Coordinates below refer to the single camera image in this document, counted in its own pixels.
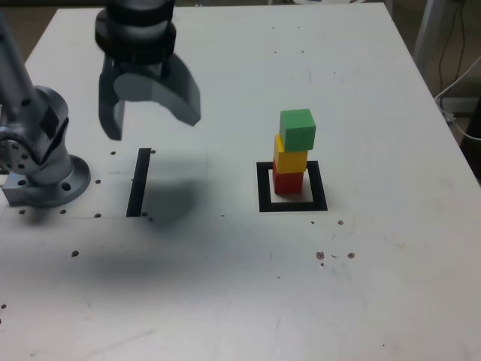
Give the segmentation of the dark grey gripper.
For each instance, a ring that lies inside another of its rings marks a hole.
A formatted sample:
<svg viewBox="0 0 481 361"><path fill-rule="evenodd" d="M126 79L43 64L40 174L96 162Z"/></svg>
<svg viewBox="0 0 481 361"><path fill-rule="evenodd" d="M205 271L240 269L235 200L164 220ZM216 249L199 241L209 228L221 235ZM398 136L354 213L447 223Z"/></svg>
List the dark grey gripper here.
<svg viewBox="0 0 481 361"><path fill-rule="evenodd" d="M150 65L120 62L105 55L98 79L98 118L111 140L122 140L124 101L155 102L190 126L201 119L200 90L175 53L163 63Z"/></svg>

